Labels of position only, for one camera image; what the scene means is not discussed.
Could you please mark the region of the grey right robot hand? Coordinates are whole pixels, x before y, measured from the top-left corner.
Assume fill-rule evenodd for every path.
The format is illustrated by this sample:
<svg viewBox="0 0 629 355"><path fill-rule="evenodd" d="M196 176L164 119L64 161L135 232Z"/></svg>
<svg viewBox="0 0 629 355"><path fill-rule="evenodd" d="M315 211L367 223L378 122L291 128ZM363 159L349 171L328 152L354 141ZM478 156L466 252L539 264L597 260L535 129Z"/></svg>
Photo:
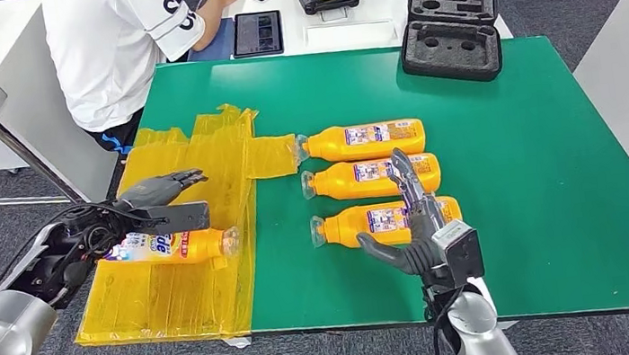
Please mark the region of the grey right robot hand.
<svg viewBox="0 0 629 355"><path fill-rule="evenodd" d="M423 189L420 177L407 154L394 148L391 154L393 172L390 179L398 186L406 207L411 242L404 248L381 244L371 234L358 233L356 238L369 256L391 265L407 275L424 275L443 263L431 237L445 225L435 197Z"/></svg>

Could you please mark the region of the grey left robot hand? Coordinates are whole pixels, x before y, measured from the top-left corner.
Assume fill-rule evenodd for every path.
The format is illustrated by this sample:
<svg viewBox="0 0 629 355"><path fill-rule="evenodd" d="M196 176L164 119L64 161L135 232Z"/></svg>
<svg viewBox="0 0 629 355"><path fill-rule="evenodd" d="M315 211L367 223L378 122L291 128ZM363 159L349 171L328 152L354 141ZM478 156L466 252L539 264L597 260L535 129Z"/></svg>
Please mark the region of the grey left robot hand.
<svg viewBox="0 0 629 355"><path fill-rule="evenodd" d="M112 206L123 211L167 206L190 186L207 180L200 169L152 176L130 186L114 200Z"/></svg>

